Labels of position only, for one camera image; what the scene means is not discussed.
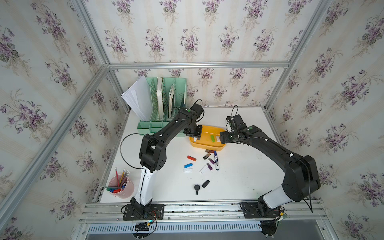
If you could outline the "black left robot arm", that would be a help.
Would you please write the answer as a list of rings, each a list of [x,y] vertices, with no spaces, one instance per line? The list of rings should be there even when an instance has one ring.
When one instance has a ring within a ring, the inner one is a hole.
[[[199,140],[203,130],[199,121],[203,119],[204,113],[203,101],[199,99],[192,107],[180,108],[175,117],[161,130],[152,135],[143,135],[139,146],[139,167],[129,164],[123,156],[123,142],[135,134],[129,134],[121,140],[119,152],[122,160],[132,169],[141,171],[136,194],[128,203],[129,209],[134,213],[142,216],[148,214],[153,199],[170,199],[170,194],[161,194],[160,191],[173,191],[181,185],[181,174],[171,172],[176,170],[176,167],[166,167],[165,173],[160,172],[167,161],[167,146],[180,132]]]

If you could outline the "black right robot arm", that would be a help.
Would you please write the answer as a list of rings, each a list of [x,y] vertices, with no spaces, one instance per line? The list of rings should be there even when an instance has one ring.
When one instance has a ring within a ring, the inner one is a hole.
[[[309,155],[301,156],[267,136],[256,126],[247,126],[238,114],[226,117],[229,131],[220,132],[220,141],[224,144],[236,143],[253,147],[285,173],[282,184],[260,196],[254,207],[261,218],[275,218],[283,213],[282,205],[300,202],[305,198],[312,200],[312,193],[321,188],[317,164]]]

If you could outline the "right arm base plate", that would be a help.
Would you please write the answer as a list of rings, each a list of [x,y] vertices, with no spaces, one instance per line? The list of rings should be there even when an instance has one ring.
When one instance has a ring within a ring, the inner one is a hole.
[[[270,209],[264,202],[241,202],[240,208],[246,219],[276,219],[281,217],[285,211],[283,206]]]

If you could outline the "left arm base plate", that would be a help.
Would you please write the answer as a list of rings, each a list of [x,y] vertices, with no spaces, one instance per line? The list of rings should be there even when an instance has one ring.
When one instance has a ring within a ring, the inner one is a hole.
[[[162,220],[164,218],[165,205],[148,204],[144,207],[128,204],[123,210],[124,221]]]

